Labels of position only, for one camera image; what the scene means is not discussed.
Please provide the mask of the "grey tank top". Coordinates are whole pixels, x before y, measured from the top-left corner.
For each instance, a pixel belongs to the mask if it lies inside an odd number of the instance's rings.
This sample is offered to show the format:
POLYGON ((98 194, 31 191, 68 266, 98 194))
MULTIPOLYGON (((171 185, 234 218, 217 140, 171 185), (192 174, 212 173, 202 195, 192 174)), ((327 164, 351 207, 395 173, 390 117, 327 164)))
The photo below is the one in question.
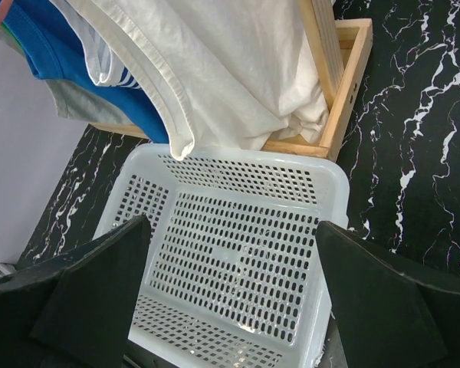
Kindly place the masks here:
POLYGON ((25 57, 34 77, 46 82, 59 117, 128 125, 131 117, 144 116, 137 102, 129 101, 133 91, 94 85, 82 44, 60 15, 42 21, 13 11, 0 26, 0 39, 25 57))

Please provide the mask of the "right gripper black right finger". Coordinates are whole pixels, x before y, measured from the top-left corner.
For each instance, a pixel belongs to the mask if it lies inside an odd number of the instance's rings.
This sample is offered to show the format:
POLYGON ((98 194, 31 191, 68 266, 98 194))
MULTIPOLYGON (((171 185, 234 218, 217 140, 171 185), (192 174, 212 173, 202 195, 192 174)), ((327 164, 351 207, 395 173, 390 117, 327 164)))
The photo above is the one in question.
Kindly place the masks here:
POLYGON ((350 367, 426 367, 448 348, 417 285, 321 222, 321 267, 350 367))

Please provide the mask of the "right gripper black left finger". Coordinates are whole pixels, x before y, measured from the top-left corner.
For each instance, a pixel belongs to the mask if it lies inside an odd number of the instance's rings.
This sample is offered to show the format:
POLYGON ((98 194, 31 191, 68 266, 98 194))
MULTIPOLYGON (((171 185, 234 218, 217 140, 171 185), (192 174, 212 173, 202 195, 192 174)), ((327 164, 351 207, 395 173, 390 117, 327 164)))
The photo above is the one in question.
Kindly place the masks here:
POLYGON ((138 215, 92 241, 61 275, 30 336, 88 367, 121 366, 150 234, 138 215))

